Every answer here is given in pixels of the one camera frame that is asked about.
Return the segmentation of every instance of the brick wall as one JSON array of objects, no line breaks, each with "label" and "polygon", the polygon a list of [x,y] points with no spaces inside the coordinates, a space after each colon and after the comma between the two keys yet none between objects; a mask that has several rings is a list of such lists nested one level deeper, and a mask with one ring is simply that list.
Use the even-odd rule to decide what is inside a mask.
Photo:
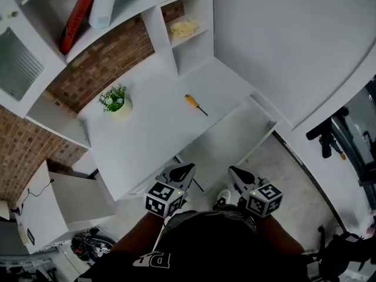
[{"label": "brick wall", "polygon": [[[181,1],[162,8],[165,22],[184,15]],[[76,115],[97,94],[154,53],[140,15],[114,28],[78,55],[43,95]],[[11,206],[42,164],[66,173],[86,149],[0,106],[0,200]]]},{"label": "brick wall", "polygon": [[14,206],[44,160],[51,171],[66,173],[85,152],[0,106],[0,200]]}]

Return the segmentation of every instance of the cabinet door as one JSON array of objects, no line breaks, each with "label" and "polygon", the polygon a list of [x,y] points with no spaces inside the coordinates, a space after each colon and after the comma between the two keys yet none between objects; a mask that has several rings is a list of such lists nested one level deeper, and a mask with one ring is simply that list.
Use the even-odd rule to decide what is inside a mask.
[{"label": "cabinet door", "polygon": [[24,117],[66,63],[14,0],[0,0],[0,103]]}]

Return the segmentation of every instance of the white shoe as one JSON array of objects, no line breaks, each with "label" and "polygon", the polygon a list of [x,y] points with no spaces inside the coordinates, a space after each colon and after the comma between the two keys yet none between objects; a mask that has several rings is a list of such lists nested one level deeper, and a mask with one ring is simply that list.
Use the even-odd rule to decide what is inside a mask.
[{"label": "white shoe", "polygon": [[222,206],[224,204],[229,204],[231,199],[231,191],[227,188],[223,189],[217,196],[217,204]]}]

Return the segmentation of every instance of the screwdriver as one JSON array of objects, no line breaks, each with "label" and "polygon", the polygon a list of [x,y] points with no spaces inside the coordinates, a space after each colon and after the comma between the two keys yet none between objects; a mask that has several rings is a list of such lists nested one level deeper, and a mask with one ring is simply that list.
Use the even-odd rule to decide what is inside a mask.
[{"label": "screwdriver", "polygon": [[202,108],[200,108],[200,105],[195,101],[195,99],[192,96],[187,94],[186,99],[191,105],[194,105],[196,108],[200,109],[206,116],[208,116],[208,114]]}]

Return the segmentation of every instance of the screwdriver handle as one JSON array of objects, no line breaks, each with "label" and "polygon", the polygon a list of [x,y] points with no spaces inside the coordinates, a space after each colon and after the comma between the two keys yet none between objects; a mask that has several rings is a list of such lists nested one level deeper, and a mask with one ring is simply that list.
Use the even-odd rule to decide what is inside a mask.
[{"label": "screwdriver handle", "polygon": [[194,105],[196,108],[199,107],[199,104],[195,101],[195,99],[190,96],[189,94],[186,95],[186,99],[187,101],[191,104],[191,105]]}]

